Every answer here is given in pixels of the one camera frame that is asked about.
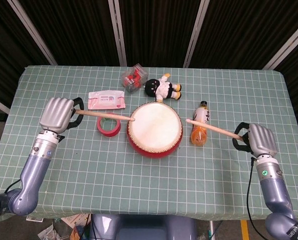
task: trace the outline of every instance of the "wet wipes package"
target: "wet wipes package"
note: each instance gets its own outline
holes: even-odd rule
[[[117,90],[93,91],[89,92],[88,109],[124,109],[125,92]]]

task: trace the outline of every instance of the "cable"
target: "cable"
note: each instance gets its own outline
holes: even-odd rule
[[[10,184],[10,185],[7,187],[7,189],[4,191],[4,193],[6,194],[6,193],[9,191],[9,189],[10,189],[13,185],[15,185],[15,184],[17,184],[17,183],[19,183],[19,182],[20,182],[20,179],[18,179],[18,180],[15,181],[14,183]]]
[[[250,211],[249,211],[249,190],[250,190],[250,184],[251,184],[251,178],[253,176],[253,169],[254,169],[254,161],[256,160],[256,158],[252,157],[251,158],[251,170],[250,170],[250,177],[249,177],[249,183],[248,183],[248,189],[247,189],[247,211],[248,211],[248,216],[249,216],[249,220],[251,222],[251,225],[253,227],[253,229],[257,232],[257,234],[260,235],[260,237],[262,237],[264,240],[268,240],[268,238],[264,237],[255,227],[253,220],[251,219],[251,215],[250,215]]]
[[[80,238],[82,238],[85,233],[86,227],[88,225],[89,216],[90,216],[90,213],[88,214],[87,221],[85,221],[85,225],[84,225],[84,228],[83,228]]]
[[[220,225],[223,223],[223,221],[221,220],[219,225],[216,227],[216,229],[213,231],[213,234],[211,235],[211,237],[209,237],[209,240],[211,240],[213,238],[213,236],[216,234],[218,228],[220,227]]]

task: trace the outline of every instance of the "grid pattern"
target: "grid pattern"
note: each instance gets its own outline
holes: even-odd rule
[[[114,137],[105,137],[97,119],[85,116],[64,133],[39,190],[33,216],[64,217],[78,213],[175,214],[202,220],[247,219],[246,192],[251,155],[238,152],[232,140],[208,131],[204,147],[190,142],[191,118],[200,101],[208,102],[210,123],[234,131],[240,122],[259,123],[274,132],[294,212],[298,217],[298,126],[283,76],[272,70],[147,68],[149,79],[170,73],[182,84],[179,101],[166,99],[183,124],[179,148],[163,159],[134,152],[125,121]],[[0,142],[0,192],[19,178],[32,144],[41,130],[39,119],[51,97],[81,97],[88,93],[124,90],[125,67],[29,66],[22,74]],[[129,116],[151,102],[143,89],[125,92]],[[254,171],[250,211],[264,219],[263,201]]]

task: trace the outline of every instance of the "plush doll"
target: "plush doll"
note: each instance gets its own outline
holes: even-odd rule
[[[163,99],[173,98],[179,100],[181,98],[181,85],[172,84],[167,79],[170,77],[166,73],[159,79],[150,79],[145,82],[144,91],[149,97],[155,97],[157,102],[162,103]]]

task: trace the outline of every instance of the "red drum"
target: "red drum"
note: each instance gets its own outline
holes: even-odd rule
[[[177,112],[162,102],[139,106],[131,115],[135,121],[127,124],[127,136],[132,147],[149,158],[163,158],[179,146],[183,124]]]

